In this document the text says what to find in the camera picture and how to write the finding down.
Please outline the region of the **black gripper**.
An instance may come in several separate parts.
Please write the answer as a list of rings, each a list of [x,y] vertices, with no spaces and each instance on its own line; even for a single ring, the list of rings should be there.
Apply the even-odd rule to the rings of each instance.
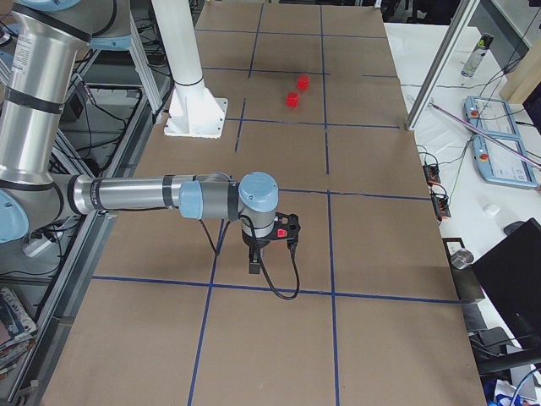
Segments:
[[[251,233],[242,231],[242,240],[249,247],[249,274],[260,274],[260,250],[271,243],[268,238],[255,238]]]

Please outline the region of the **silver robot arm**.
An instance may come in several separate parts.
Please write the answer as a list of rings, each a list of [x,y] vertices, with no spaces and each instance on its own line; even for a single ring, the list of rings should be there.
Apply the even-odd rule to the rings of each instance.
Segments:
[[[183,217],[240,222],[251,268],[282,239],[278,187],[267,173],[160,178],[52,176],[48,162],[76,56],[133,43],[127,1],[17,1],[20,32],[1,116],[1,240],[11,242],[72,214],[178,209]]]

